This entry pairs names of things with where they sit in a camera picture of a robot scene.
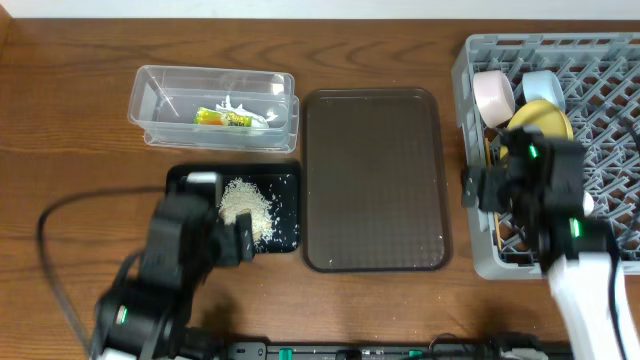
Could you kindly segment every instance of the black tray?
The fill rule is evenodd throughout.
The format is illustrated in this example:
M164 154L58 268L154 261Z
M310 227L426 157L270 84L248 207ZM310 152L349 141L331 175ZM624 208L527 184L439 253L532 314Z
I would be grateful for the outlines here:
M300 165L295 163L249 164L249 165L213 165L185 164L178 165L167 173L167 189L175 188L184 191L184 179L192 172L213 171L223 176L222 190L236 178L256 185L260 193L276 200L270 210L272 217L279 217L274 225L273 239L268 243L261 240L256 246L256 253L287 253L295 250L300 244ZM202 194L215 202L213 193Z
M431 94L319 90L305 104L307 263L321 272L443 267L451 239Z

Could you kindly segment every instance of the light blue cup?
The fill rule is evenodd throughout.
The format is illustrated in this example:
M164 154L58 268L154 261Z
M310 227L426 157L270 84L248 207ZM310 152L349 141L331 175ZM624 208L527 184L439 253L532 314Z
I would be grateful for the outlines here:
M558 81L556 75L549 70L523 74L522 91L528 103L535 100L547 100L560 110L566 110L566 103L560 81Z

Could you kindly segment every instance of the brown tray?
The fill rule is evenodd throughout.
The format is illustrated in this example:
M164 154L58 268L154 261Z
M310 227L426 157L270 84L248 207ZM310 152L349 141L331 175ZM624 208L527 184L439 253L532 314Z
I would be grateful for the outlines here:
M305 101L305 260L321 272L433 271L451 257L436 102L422 89Z

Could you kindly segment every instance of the pink cup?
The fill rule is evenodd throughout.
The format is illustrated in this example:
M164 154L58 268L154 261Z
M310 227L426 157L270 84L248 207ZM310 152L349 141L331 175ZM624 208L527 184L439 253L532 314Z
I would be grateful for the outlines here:
M494 128L511 119L516 109L509 79L500 70L473 75L473 96L488 127Z

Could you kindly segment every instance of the transparent container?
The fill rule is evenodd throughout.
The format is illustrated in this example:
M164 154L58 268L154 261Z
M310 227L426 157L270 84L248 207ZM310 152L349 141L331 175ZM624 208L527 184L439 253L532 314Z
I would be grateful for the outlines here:
M138 70L129 121L144 129L149 145L289 153L298 137L300 104L286 73L146 65ZM264 118L269 128L198 125L200 107L231 106Z

